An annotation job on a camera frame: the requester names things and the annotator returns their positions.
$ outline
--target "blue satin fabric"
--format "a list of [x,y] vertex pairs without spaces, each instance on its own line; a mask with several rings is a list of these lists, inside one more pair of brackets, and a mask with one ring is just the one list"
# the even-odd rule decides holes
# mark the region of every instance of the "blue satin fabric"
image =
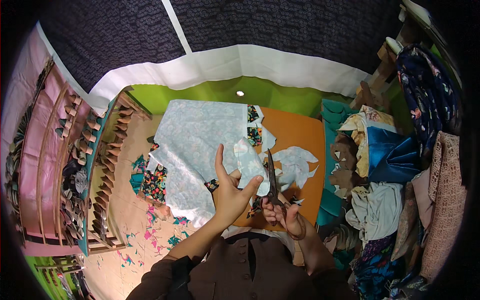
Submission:
[[377,127],[369,127],[367,131],[370,182],[405,183],[420,173],[415,134],[404,137]]

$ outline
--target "white fabric border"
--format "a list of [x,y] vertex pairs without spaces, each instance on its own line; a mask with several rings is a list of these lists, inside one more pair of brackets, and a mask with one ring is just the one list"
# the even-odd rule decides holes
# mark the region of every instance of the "white fabric border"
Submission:
[[40,23],[37,23],[37,29],[66,80],[98,113],[103,113],[124,87],[133,84],[158,84],[182,90],[206,81],[249,76],[281,86],[311,87],[354,97],[360,81],[368,81],[371,77],[357,68],[321,57],[257,45],[234,45],[193,52],[163,63],[146,62],[110,70],[87,93],[61,62]]

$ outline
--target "blue patterned fabric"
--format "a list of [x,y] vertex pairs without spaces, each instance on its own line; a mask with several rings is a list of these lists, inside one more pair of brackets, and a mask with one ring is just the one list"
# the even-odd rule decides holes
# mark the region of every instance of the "blue patterned fabric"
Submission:
[[430,159],[437,133],[455,134],[459,129],[460,94],[442,63],[423,46],[403,48],[396,66],[420,155]]
[[395,239],[386,248],[381,250],[371,259],[357,261],[354,267],[356,275],[355,291],[360,299],[379,300],[388,297],[388,283],[394,279],[403,278],[405,274],[405,261],[403,257],[390,261]]
[[370,182],[405,183],[420,173],[421,163],[413,134],[404,137],[377,127],[367,130]]

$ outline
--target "green wall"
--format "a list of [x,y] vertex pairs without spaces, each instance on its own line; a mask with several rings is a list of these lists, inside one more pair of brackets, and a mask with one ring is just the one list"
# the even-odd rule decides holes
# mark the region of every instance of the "green wall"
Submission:
[[[351,101],[351,98],[339,94],[309,87],[284,87],[269,80],[245,76],[207,81],[179,91],[155,84],[137,84],[132,87],[134,90],[130,94],[152,114],[163,114],[170,100],[187,99],[246,103],[315,117],[320,111],[322,98],[345,103]],[[245,95],[238,97],[237,91],[242,91]]]

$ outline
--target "white cloth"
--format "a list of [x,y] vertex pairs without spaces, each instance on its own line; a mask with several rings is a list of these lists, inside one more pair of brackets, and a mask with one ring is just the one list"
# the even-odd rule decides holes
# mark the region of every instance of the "white cloth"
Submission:
[[353,209],[347,212],[345,219],[360,230],[360,240],[368,243],[397,230],[402,212],[402,188],[398,183],[371,182],[368,191],[363,187],[352,189]]
[[151,158],[168,170],[165,201],[175,216],[194,227],[215,214],[212,195],[204,183],[216,178],[215,154],[224,145],[227,173],[237,168],[233,145],[246,133],[247,105],[172,100],[156,131],[158,149]]

